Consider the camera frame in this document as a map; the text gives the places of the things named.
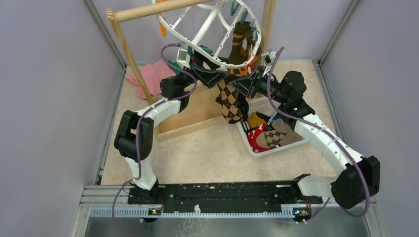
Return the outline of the white plastic laundry basket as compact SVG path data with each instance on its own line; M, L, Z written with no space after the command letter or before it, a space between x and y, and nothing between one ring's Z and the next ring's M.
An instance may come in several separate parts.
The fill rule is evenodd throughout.
M265 115L274 115L276 113L275 109L272 107L272 105L269 103L268 98L267 97L261 97L261 98L257 98L257 99L252 99L248 101L248 106L249 106L249 110L248 110L248 115L252 115L254 112L260 112L263 113ZM264 156L264 155L268 155L268 154L272 154L275 152L279 152L285 149L289 149L295 146L299 146L305 143L308 143L308 141L306 140L300 140L300 141L296 141L294 143L285 145L285 146L276 146L272 149L269 149L267 151L254 151L253 147L250 145L249 141L248 141L248 133L250 130L250 127L246 124L246 122L239 122L236 124L239 134L243 140L243 143L245 145L245 147L247 148L248 152L255 157L260 157L260 156Z

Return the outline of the pink cloth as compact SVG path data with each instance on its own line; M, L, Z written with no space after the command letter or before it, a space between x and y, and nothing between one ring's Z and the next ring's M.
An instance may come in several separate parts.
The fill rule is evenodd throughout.
M160 82L163 79L176 75L176 73L162 59L158 60L154 64L145 65L140 69L140 72L152 96L161 94ZM135 87L138 98L146 99L145 93L135 74L126 76L126 80Z

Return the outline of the yellow sock in basket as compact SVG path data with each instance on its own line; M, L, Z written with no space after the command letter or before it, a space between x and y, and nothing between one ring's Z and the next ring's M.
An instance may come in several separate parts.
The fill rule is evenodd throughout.
M266 123L264 119L264 114L261 114L259 112L254 112L247 118L247 123L250 126L250 128L258 128L259 126Z

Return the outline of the orange clip at back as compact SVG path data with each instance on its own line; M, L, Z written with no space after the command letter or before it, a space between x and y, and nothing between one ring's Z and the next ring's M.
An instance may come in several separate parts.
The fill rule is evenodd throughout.
M166 0L155 0L155 3L162 3L162 2L165 2L165 1L166 1ZM161 13L159 13L159 14L157 14L157 15L156 15L156 19L157 19L157 20L158 20L158 22L159 22L161 35L162 35L163 37L166 37L166 36L167 36L167 29L166 29L166 27L164 26L164 24L162 23L162 20L164 20L164 17L162 16L162 14L161 14Z

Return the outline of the wooden hanger rack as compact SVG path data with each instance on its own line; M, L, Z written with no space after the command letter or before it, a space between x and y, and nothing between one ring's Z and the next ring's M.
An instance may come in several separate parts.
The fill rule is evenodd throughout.
M143 17L162 13L165 18L176 17L179 14L176 10L195 4L208 3L207 0L169 0L162 3L155 3L127 10L115 12L112 8L106 10L106 17L120 42L122 50L145 93L146 101L149 104L157 102L159 96L153 97L143 79L134 54L128 44L125 34L120 26L122 22L140 19ZM263 19L260 23L262 41L257 56L261 55L269 42L272 19L276 2L274 0L264 1ZM206 129L225 122L221 115L221 107L215 102L215 89L207 89L205 86L198 86L191 94L188 107L185 112L174 115L162 122L157 127L157 139L160 141L183 136L192 132Z

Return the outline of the white round clip hanger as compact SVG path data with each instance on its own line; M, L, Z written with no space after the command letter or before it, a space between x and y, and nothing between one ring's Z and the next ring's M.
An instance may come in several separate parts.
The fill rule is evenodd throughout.
M233 29L237 22L250 22L250 29L260 31L259 42L255 48L255 56L259 52L262 31L256 15L242 0L217 0L214 3L201 3L181 7L176 10L179 15L164 18L162 23L167 33L175 36L181 44L202 54L222 70L241 69L248 64L231 64L229 55L232 48ZM213 50L209 55L200 49L204 45Z

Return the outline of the black sock in basket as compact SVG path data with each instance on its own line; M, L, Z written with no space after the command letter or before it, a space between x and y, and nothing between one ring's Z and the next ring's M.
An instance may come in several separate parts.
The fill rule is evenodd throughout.
M276 113L274 115L272 115L270 117L270 119L268 120L268 122L266 123L266 126L271 126L272 122L274 122L275 120L278 120L281 118L281 115L279 113Z

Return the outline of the green cloth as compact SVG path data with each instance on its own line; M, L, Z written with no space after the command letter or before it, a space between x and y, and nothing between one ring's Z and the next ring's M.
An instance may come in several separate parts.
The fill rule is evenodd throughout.
M171 69L175 72L175 74L181 73L182 67L177 62L173 62L169 60L169 63L170 63Z

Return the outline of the olive striped hanging sock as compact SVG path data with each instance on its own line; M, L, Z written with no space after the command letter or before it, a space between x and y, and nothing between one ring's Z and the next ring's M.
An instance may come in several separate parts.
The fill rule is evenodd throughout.
M237 65L245 62L249 56L250 46L243 47L243 42L249 44L251 41L250 22L244 21L243 23L237 22L233 29L232 48L229 55L231 64Z

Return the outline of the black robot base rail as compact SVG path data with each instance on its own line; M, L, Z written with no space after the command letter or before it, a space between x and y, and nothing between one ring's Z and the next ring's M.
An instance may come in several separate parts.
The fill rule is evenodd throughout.
M130 205L149 206L152 216L268 217L308 220L318 196L304 196L297 183L304 176L283 181L159 184L150 190L134 185Z

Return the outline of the brown argyle sock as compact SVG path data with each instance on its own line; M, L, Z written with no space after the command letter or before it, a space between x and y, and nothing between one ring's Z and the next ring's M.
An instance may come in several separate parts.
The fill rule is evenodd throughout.
M243 118L239 105L239 92L231 87L229 80L224 79L218 83L219 94L215 101L221 106L221 114L229 124L236 124Z

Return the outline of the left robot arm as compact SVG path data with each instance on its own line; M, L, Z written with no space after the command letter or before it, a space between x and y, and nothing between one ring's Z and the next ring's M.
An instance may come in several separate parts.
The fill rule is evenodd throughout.
M141 189L139 196L146 204L155 203L159 196L158 190L154 188L157 178L148 159L155 127L188 106L193 91L187 91L187 87L196 87L200 81L212 88L229 75L217 66L205 68L203 64L206 62L203 56L194 53L189 67L181 68L178 74L160 82L161 99L142 110L127 110L122 114L114 147L129 164L133 175L130 182Z

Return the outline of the navy white red hanging sock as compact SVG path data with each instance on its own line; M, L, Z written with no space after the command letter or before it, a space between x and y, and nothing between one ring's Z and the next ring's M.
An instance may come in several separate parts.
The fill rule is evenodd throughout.
M241 69L239 69L239 72L237 74L238 77L246 77L247 75L251 74L251 66L245 66ZM248 111L249 111L249 105L247 102L247 97L249 94L249 82L244 82L245 84L245 88L243 89L244 94L240 93L237 97L238 99L238 105L239 105L239 109L241 110L241 122L245 122L248 119Z

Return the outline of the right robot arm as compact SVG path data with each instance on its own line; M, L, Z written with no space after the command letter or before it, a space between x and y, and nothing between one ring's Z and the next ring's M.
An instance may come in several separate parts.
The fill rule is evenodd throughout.
M371 197L379 192L379 160L354 150L327 128L303 98L307 86L301 72L288 71L281 81L271 76L259 67L250 75L235 77L229 85L247 97L257 93L266 96L282 121L309 142L336 173L336 177L301 178L290 189L291 200L304 203L309 196L332 198L346 211L361 203L367 211Z

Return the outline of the teal clothes clip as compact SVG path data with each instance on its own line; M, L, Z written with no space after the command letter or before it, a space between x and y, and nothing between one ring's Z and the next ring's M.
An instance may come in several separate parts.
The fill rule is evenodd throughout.
M204 45L200 45L200 49L202 49L205 53L212 55L213 54L213 50L204 46Z

